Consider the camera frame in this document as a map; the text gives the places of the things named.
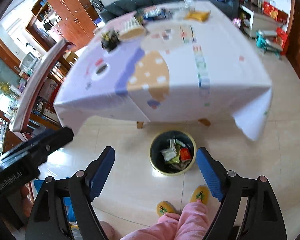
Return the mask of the white side table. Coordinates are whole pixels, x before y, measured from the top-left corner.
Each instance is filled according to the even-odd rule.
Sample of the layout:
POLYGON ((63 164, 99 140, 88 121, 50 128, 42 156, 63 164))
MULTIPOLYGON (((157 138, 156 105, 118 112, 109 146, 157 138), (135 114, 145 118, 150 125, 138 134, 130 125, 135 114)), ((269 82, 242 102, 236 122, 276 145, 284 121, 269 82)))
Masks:
POLYGON ((265 15, 262 9, 250 2, 240 3, 239 12, 245 15, 243 31, 250 38, 255 38, 259 30, 275 31, 277 27, 283 27, 283 23, 276 22, 273 18, 265 15))

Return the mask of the yellow slipper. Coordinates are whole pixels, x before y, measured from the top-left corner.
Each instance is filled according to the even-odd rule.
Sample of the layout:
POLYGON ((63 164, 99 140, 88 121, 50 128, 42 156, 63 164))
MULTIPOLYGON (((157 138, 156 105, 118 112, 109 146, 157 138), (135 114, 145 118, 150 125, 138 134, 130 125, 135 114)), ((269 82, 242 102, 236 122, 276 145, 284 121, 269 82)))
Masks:
POLYGON ((161 217, 167 213, 176 213, 174 206, 167 201, 161 201, 160 203, 158 203, 157 215, 161 217))
POLYGON ((209 200, 209 195, 210 195, 209 188, 206 185, 200 185, 192 193, 190 202, 191 203, 199 202, 206 205, 209 200))

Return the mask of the checkered paper cup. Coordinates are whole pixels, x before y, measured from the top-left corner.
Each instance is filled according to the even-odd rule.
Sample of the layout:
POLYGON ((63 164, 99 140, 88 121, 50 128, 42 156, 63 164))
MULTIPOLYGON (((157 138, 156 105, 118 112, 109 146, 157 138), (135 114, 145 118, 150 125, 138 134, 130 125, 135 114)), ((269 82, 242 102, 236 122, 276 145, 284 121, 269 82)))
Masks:
POLYGON ((145 35, 145 33, 146 29, 133 17, 124 23, 123 30, 119 32, 119 40, 121 42, 132 41, 145 35))

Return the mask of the green black snack packet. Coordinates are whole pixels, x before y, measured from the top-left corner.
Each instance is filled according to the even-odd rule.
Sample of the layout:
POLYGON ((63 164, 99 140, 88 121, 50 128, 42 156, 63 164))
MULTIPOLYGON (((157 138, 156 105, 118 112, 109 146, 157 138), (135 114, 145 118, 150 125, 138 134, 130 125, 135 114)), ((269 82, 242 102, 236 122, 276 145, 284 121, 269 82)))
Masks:
POLYGON ((183 143, 182 141, 178 140, 178 139, 175 139, 175 143, 177 145, 179 145, 181 148, 187 148, 186 144, 183 143))

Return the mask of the blue white milk carton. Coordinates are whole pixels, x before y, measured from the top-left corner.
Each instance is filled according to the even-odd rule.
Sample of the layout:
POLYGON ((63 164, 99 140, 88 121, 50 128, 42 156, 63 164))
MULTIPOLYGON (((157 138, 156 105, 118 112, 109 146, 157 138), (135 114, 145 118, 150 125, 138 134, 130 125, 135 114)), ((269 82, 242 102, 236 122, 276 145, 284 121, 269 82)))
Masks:
POLYGON ((145 11, 142 18, 147 21, 166 20, 170 17, 170 12, 165 8, 155 8, 150 11, 145 11))

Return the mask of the yellow padded envelope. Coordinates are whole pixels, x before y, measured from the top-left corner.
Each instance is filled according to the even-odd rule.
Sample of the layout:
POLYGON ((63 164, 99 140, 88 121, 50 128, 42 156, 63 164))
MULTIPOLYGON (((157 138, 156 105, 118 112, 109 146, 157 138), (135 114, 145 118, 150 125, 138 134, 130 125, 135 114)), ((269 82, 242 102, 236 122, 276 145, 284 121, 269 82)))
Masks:
POLYGON ((187 13, 184 19, 205 22, 209 18, 210 14, 211 11, 190 11, 187 13))

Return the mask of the long dining table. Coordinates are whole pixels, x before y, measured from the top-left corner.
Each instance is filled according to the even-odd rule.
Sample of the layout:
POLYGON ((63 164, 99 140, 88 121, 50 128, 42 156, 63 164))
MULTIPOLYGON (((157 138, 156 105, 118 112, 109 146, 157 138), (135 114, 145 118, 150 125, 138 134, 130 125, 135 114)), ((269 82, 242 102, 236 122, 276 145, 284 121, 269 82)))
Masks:
POLYGON ((30 76, 24 91, 17 103, 17 110, 10 123, 12 132, 25 133, 29 123, 30 114, 37 96, 56 62, 67 50, 75 45, 62 38, 56 43, 36 64, 33 74, 30 76))

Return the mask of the pink trouser legs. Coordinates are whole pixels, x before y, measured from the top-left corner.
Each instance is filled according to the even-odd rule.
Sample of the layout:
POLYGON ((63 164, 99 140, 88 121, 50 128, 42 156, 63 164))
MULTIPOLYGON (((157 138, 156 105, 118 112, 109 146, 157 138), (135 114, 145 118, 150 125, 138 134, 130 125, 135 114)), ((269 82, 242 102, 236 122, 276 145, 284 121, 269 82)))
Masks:
POLYGON ((123 239, 203 239, 210 227, 207 206, 192 202, 181 214, 167 213, 149 228, 127 234, 123 239))

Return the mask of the white paper bag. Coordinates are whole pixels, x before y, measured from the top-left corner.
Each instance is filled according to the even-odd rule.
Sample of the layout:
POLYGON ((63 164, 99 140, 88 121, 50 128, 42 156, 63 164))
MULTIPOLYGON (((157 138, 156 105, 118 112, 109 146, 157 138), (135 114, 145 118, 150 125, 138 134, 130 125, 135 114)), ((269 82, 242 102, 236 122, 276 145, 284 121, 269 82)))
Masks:
POLYGON ((178 155, 180 156, 180 150, 177 150, 177 144, 175 143, 174 139, 170 139, 169 145, 169 148, 161 150, 161 154, 165 162, 175 158, 178 155))

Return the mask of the yellow green snack bag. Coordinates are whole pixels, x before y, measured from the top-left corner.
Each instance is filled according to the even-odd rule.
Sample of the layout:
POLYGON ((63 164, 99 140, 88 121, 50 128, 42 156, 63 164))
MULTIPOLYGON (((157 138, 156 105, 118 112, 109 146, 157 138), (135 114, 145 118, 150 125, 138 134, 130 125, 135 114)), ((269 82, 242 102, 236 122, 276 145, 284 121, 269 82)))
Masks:
POLYGON ((175 158, 167 161, 165 164, 172 170, 182 171, 185 168, 187 168, 187 166, 189 165, 190 162, 191 162, 190 160, 182 162, 180 159, 180 156, 178 155, 175 158))

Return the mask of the dark foil wrapper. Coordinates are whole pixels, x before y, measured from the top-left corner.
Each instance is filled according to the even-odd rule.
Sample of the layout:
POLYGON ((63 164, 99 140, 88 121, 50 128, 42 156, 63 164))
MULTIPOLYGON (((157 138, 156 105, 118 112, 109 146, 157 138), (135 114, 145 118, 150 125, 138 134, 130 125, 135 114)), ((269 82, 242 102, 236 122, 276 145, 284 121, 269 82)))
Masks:
POLYGON ((119 43, 118 33, 114 29, 101 34, 101 47, 107 52, 114 50, 119 43))

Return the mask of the wooden cabinet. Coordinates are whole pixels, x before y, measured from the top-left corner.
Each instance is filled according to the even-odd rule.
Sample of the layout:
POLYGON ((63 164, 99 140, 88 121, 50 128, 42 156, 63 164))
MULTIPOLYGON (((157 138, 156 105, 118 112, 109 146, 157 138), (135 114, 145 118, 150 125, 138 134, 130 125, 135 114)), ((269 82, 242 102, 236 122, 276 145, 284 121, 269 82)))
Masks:
POLYGON ((35 22, 43 23, 43 20, 47 19, 44 12, 48 6, 61 18, 51 30, 56 33, 57 39, 65 38, 75 45, 71 51, 75 52, 85 47, 94 37, 94 21, 98 19, 98 13, 89 0, 46 0, 43 6, 37 2, 32 8, 33 16, 25 29, 45 51, 48 51, 54 42, 39 32, 35 22))

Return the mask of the teal stepper machine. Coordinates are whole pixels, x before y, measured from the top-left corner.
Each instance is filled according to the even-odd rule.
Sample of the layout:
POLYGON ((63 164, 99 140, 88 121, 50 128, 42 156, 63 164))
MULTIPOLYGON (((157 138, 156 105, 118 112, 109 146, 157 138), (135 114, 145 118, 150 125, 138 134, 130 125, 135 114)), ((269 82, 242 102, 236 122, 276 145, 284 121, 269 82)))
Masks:
POLYGON ((256 46, 261 49, 262 53, 272 52, 279 59, 283 49, 273 41, 275 38, 277 38, 277 32, 274 30, 258 30, 256 32, 256 46))

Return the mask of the yellow rimmed trash bin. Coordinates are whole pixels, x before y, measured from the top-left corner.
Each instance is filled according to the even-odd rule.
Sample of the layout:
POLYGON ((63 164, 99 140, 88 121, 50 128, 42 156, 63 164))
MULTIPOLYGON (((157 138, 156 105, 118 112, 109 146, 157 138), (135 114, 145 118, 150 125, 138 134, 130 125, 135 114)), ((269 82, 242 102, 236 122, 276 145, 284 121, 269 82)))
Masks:
POLYGON ((196 159, 196 143, 189 134, 177 130, 157 135, 151 143, 149 158, 152 167, 165 176, 187 172, 196 159))

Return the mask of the left yellow slipper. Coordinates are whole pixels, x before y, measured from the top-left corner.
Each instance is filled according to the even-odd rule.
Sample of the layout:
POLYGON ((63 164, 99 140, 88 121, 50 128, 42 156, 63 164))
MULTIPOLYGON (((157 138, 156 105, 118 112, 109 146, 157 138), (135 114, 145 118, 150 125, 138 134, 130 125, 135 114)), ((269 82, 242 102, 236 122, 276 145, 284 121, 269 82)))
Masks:
POLYGON ((160 203, 158 203, 157 215, 161 217, 167 213, 176 213, 174 206, 167 201, 161 201, 160 203))

